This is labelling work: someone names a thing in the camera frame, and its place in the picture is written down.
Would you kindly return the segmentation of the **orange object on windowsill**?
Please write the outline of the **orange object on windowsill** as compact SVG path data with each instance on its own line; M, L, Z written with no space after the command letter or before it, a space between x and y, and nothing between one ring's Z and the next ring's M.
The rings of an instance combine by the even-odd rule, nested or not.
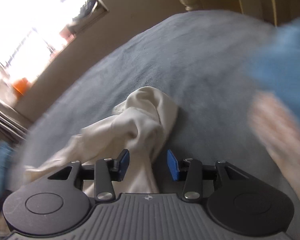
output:
M32 84L25 77L15 81L12 84L12 87L17 95L24 95L31 86Z

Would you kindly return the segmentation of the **grey curtain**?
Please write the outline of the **grey curtain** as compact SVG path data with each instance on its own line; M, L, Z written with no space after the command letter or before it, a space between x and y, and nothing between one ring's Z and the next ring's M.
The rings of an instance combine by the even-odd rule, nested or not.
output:
M18 144L25 140L32 122L0 100L0 140Z

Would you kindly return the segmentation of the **white bear sweatshirt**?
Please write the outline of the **white bear sweatshirt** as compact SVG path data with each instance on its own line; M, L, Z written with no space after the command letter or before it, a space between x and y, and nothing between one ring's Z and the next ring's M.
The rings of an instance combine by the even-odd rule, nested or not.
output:
M113 108L110 117L81 129L64 148L38 168L28 167L25 183L57 170L71 161L92 164L98 159L117 158L123 149L130 152L130 164L115 193L158 193L152 163L173 129L178 105L154 87L142 87Z

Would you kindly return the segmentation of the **clothes pile on windowsill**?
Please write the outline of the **clothes pile on windowsill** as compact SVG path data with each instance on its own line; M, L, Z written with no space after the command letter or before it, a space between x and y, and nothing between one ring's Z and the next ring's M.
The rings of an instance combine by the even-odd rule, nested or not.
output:
M93 25L108 13L107 8L99 0L87 0L81 7L79 14L67 25L70 33L76 35Z

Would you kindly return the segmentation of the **grey-blue bed blanket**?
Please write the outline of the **grey-blue bed blanket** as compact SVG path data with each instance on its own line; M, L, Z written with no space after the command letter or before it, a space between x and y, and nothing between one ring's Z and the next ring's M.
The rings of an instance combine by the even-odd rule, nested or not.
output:
M164 148L208 165L226 160L287 194L295 207L287 232L300 239L299 199L247 123L256 91L247 60L275 30L222 10L169 17L78 79L30 128L18 168L40 166L83 127L110 116L131 92L152 86L179 106Z

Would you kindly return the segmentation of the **light blue pillowcase cloth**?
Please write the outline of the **light blue pillowcase cloth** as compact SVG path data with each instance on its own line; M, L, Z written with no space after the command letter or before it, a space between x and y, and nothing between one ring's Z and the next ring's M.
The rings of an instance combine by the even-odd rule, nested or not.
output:
M273 92L300 123L300 18L279 28L250 60L249 76Z

